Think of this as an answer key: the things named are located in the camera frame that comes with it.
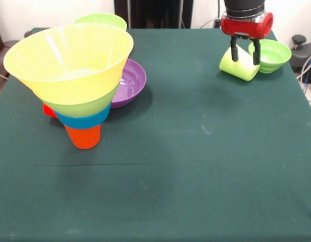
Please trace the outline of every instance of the bowl rim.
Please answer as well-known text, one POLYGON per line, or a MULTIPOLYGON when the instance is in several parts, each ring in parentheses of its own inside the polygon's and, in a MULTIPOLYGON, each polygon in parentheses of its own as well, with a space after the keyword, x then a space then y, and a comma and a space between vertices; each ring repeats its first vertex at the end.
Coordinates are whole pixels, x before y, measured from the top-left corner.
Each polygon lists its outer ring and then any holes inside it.
POLYGON ((113 13, 107 13, 107 12, 95 12, 95 13, 90 13, 90 14, 86 14, 86 15, 82 15, 80 17, 77 17, 75 20, 72 21, 72 24, 83 24, 83 23, 76 23, 76 21, 78 21, 79 19, 81 18, 85 18, 85 17, 88 17, 90 15, 109 15, 109 16, 113 16, 113 17, 116 17, 117 19, 120 19, 122 20, 124 23, 125 23, 125 31, 127 30, 127 23, 125 21, 125 19, 123 19, 121 16, 118 16, 116 14, 113 14, 113 13))
POLYGON ((107 71, 111 68, 113 68, 114 66, 118 65, 120 62, 122 62, 124 59, 128 58, 128 56, 130 55, 130 53, 132 52, 132 49, 133 49, 133 46, 134 46, 134 40, 133 40, 133 37, 126 31, 126 30, 123 30, 119 27, 115 27, 115 26, 112 26, 112 25, 108 25, 108 24, 98 24, 98 23, 82 23, 82 24, 67 24, 67 25, 61 25, 61 26, 57 26, 57 27, 52 27, 52 28, 48 28, 48 29, 45 29, 45 30, 42 30, 40 32, 37 32, 35 34, 32 34, 24 39, 22 39, 21 41, 17 42, 15 45, 13 45, 9 50, 8 52, 5 54, 4 56, 4 59, 3 59, 3 66, 4 68, 8 71, 8 73, 10 73, 10 75, 16 77, 17 79, 23 79, 23 80, 26 80, 26 81, 30 81, 30 82, 65 82, 65 81, 70 81, 70 80, 73 80, 74 78, 65 78, 63 80, 52 80, 52 79, 44 79, 44 78, 35 78, 35 79, 32 79, 32 78, 27 78, 27 77, 24 77, 24 76, 20 76, 20 75, 15 75, 14 72, 11 72, 11 68, 10 68, 10 65, 7 64, 7 59, 9 58, 9 56, 11 55, 11 53, 13 53, 13 50, 15 48, 17 48, 17 46, 19 46, 20 44, 22 44, 24 41, 27 41, 28 39, 32 39, 32 38, 36 38, 37 36, 40 36, 40 35, 46 35, 47 33, 49 32, 52 32, 52 31, 55 31, 55 30, 62 30, 62 29, 65 29, 65 28, 80 28, 82 26, 94 26, 96 28, 109 28, 109 29, 116 29, 117 31, 120 31, 120 32, 123 32, 125 33, 129 38, 130 38, 130 46, 129 46, 129 51, 128 51, 128 54, 125 55, 123 58, 120 58, 117 62, 115 62, 114 64, 108 66, 108 67, 105 67, 101 70, 98 70, 98 71, 94 71, 94 72, 91 72, 89 74, 85 74, 83 76, 81 76, 80 78, 85 78, 85 77, 89 77, 89 76, 93 76, 93 75, 96 75, 96 74, 99 74, 101 72, 104 72, 104 71, 107 71))
MULTIPOLYGON (((263 42, 278 43, 279 45, 281 45, 282 47, 284 47, 284 48, 287 50, 287 52, 288 52, 288 57, 287 57, 286 59, 284 59, 283 61, 281 61, 281 62, 263 62, 263 61, 261 61, 261 63, 273 64, 273 65, 281 65, 281 64, 284 64, 284 63, 286 63, 287 61, 290 60, 290 58, 291 58, 291 56, 292 56, 291 50, 290 50, 290 48, 289 48, 287 45, 285 45, 284 43, 281 43, 280 41, 278 41, 278 40, 273 40, 273 39, 261 39, 261 40, 260 40, 260 43, 261 43, 261 41, 263 41, 263 42)), ((253 42, 251 42, 251 43, 248 45, 248 47, 247 47, 247 50, 248 50, 248 52, 249 52, 251 55, 253 55, 253 53, 251 53, 251 51, 250 51, 250 48, 251 48, 252 46, 253 46, 253 42)))
POLYGON ((130 58, 127 59, 125 65, 127 65, 127 62, 133 62, 135 65, 137 65, 137 66, 142 70, 142 72, 143 72, 143 79, 144 79, 143 85, 140 86, 140 88, 138 89, 138 91, 137 91, 134 95, 130 96, 129 98, 120 100, 120 101, 112 102, 112 104, 118 104, 118 103, 122 103, 122 102, 125 102, 125 101, 127 101, 127 100, 130 100, 130 99, 134 99, 135 97, 137 97, 137 96, 140 94, 140 92, 141 92, 141 91, 144 89, 144 87, 146 86, 146 79, 147 79, 147 76, 146 76, 146 72, 145 72, 145 69, 143 68, 143 66, 141 66, 138 62, 136 62, 135 60, 132 60, 132 59, 130 59, 130 58))

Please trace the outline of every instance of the green bowl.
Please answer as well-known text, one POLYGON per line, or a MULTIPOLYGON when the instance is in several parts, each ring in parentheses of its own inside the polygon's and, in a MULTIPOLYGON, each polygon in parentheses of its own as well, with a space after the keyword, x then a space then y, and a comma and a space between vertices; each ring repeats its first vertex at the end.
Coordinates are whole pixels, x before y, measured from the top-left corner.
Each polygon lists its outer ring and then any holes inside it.
POLYGON ((127 24, 120 16, 110 13, 88 14, 76 19, 74 24, 97 23, 112 25, 123 30, 127 29, 127 24))
MULTIPOLYGON (((261 39, 261 63, 259 72, 272 73, 282 67, 291 58, 291 50, 275 40, 261 39)), ((248 46, 251 55, 254 52, 254 45, 248 46)))
POLYGON ((89 116, 89 115, 98 113, 99 111, 106 108, 110 104, 110 102, 112 101, 113 97, 116 94, 117 89, 119 88, 119 85, 120 85, 120 82, 117 84, 115 88, 113 88, 111 92, 91 102, 75 104, 75 105, 61 105, 61 104, 47 102, 44 100, 41 100, 41 101, 44 102, 48 107, 66 116, 71 116, 71 117, 89 116))

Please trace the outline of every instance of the plastic cup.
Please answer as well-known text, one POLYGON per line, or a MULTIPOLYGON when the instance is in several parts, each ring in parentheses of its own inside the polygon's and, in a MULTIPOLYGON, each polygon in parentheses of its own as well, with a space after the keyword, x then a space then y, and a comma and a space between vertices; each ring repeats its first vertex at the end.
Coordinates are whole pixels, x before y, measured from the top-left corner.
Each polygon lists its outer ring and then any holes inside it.
POLYGON ((55 112, 51 108, 49 108, 46 104, 43 104, 42 109, 43 109, 43 113, 45 115, 48 115, 48 116, 51 116, 51 117, 54 117, 54 118, 58 118, 56 116, 55 112))
MULTIPOLYGON (((291 50, 283 43, 271 39, 260 40, 261 44, 261 66, 259 72, 272 73, 282 67, 291 58, 291 50)), ((252 55, 254 45, 248 46, 252 55)))
POLYGON ((65 126, 71 142, 82 150, 91 149, 100 141, 100 125, 88 129, 74 129, 65 126))
POLYGON ((112 25, 123 30, 127 29, 127 24, 120 16, 110 13, 94 13, 82 16, 74 21, 74 24, 97 23, 112 25))
POLYGON ((132 49, 132 36, 120 28, 71 24, 22 39, 9 49, 4 66, 41 100, 75 105, 109 94, 132 49))
POLYGON ((240 46, 237 45, 237 49, 238 61, 232 60, 231 48, 229 48, 221 60, 220 70, 245 81, 250 81, 256 76, 260 65, 255 66, 253 57, 240 46))

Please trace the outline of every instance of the stacked cups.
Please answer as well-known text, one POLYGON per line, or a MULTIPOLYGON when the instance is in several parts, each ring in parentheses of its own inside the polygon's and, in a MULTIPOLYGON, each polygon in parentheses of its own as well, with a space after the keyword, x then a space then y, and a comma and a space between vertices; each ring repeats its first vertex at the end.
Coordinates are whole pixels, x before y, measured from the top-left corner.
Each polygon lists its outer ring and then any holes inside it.
POLYGON ((90 149, 111 103, 133 39, 103 24, 74 24, 33 34, 6 54, 6 70, 52 108, 73 144, 90 149))

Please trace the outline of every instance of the table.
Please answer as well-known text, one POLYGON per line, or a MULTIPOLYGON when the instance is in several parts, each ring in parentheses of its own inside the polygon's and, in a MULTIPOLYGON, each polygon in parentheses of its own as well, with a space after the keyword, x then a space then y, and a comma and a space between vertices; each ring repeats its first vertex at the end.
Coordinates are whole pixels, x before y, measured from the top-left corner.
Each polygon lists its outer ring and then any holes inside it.
POLYGON ((129 32, 147 86, 93 149, 9 78, 0 239, 311 241, 311 108, 290 65, 245 82, 219 71, 220 30, 129 32))

